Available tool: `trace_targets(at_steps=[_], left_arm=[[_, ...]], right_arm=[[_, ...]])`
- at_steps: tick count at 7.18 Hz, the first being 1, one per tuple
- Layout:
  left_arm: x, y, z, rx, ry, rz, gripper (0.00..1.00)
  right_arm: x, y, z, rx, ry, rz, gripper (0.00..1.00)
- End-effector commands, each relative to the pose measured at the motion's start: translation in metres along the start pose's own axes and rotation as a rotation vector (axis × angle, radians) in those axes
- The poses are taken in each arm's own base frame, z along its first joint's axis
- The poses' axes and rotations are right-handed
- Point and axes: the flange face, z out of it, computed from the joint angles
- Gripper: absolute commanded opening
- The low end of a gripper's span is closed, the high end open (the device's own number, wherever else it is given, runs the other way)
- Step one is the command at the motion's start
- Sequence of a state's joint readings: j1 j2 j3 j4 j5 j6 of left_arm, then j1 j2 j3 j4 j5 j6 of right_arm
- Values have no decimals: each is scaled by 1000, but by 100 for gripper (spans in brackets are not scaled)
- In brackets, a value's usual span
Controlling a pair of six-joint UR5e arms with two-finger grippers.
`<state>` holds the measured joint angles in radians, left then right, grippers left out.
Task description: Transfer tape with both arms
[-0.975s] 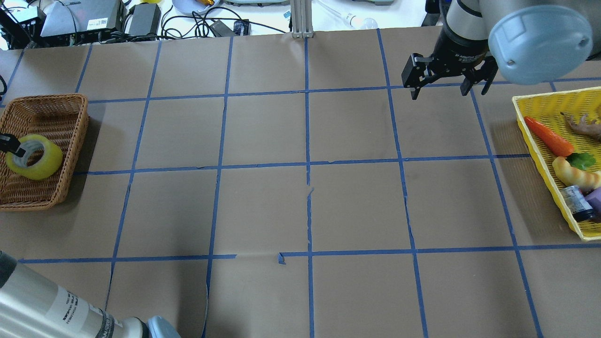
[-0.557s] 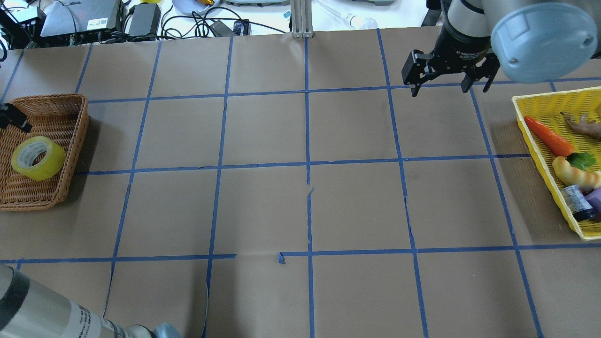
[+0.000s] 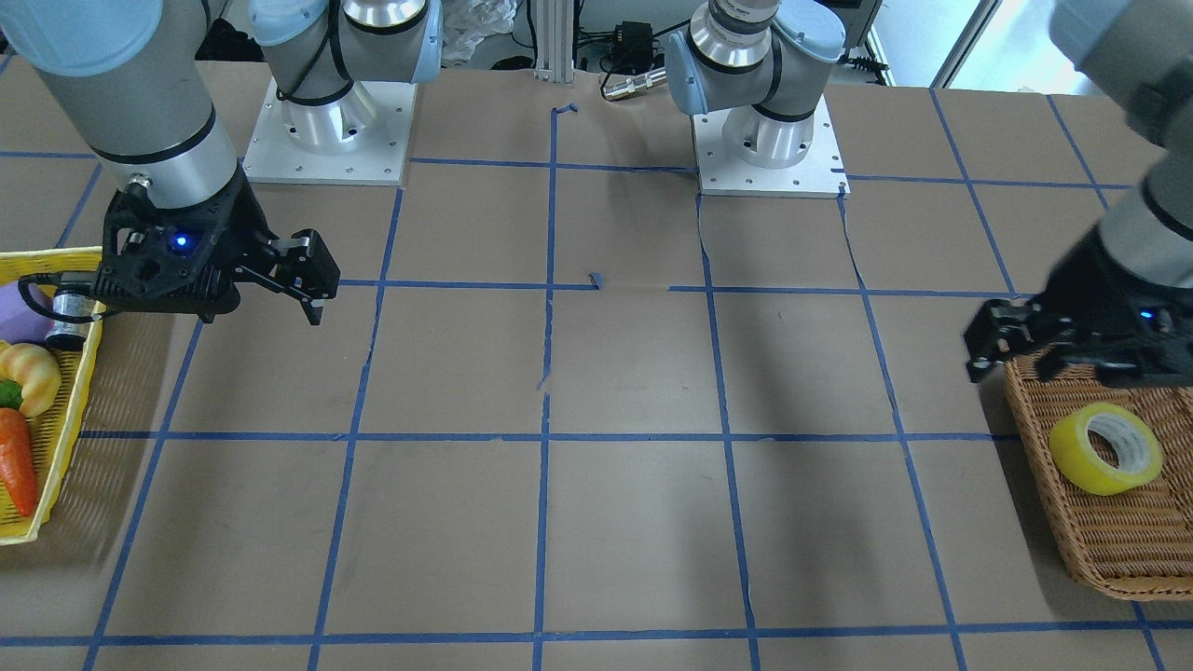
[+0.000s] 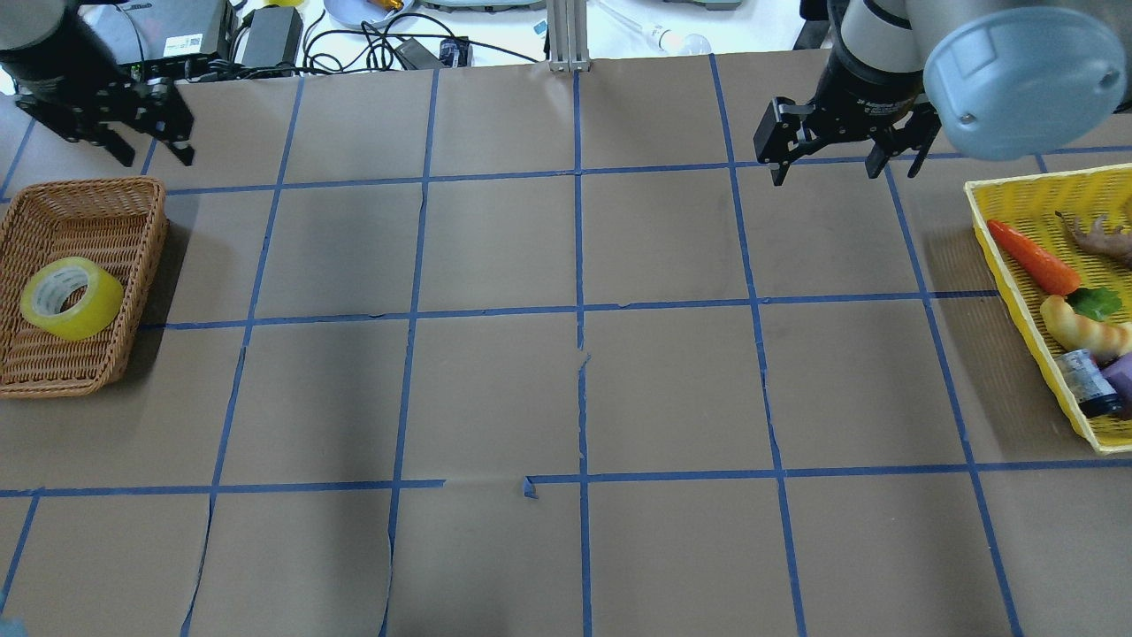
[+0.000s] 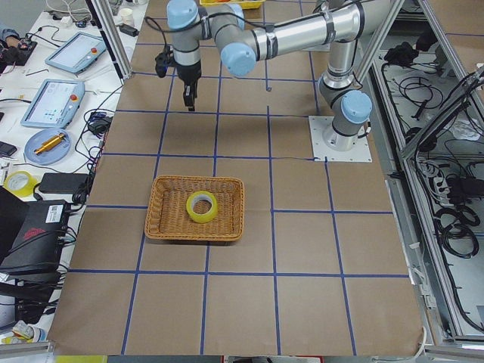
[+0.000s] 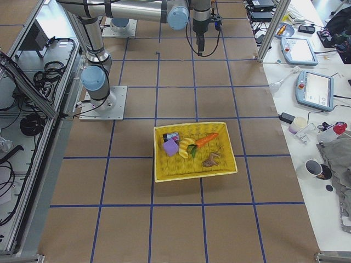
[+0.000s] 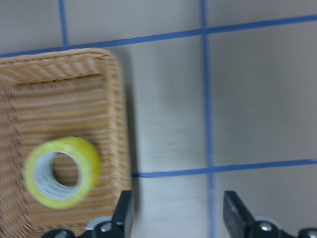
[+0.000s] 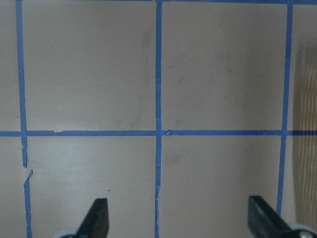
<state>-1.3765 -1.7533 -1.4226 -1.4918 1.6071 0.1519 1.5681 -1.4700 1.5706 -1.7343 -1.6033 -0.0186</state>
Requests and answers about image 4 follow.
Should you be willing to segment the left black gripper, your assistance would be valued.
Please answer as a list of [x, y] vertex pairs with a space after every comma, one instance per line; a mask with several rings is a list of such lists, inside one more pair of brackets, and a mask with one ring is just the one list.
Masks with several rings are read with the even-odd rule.
[[3, 69], [16, 86], [12, 103], [62, 140], [89, 143], [130, 167], [132, 146], [109, 127], [121, 122], [194, 164], [195, 118], [175, 83], [121, 72], [82, 18], [5, 18]]

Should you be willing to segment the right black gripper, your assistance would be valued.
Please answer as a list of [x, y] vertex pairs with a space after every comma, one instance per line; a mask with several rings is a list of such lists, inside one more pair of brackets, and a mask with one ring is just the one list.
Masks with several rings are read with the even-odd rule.
[[914, 150], [908, 178], [921, 172], [942, 128], [923, 94], [923, 60], [904, 1], [804, 1], [805, 18], [830, 23], [832, 48], [808, 104], [769, 101], [753, 134], [755, 158], [775, 187], [790, 166], [825, 146], [873, 141], [866, 175], [877, 179]]

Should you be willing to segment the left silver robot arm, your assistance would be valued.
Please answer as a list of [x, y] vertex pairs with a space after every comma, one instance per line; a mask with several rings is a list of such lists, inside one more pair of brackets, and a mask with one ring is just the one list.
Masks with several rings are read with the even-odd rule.
[[136, 150], [111, 128], [162, 143], [185, 166], [195, 160], [194, 117], [173, 80], [135, 78], [82, 19], [80, 1], [5, 1], [1, 61], [15, 104], [68, 143], [88, 143], [129, 167]]

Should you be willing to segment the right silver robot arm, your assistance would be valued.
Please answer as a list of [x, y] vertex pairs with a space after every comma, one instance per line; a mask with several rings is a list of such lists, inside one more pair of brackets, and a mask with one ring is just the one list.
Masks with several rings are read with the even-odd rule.
[[832, 145], [872, 143], [876, 178], [940, 136], [974, 160], [1063, 148], [1129, 102], [1127, 1], [803, 1], [832, 48], [814, 95], [778, 96], [753, 150], [781, 186]]

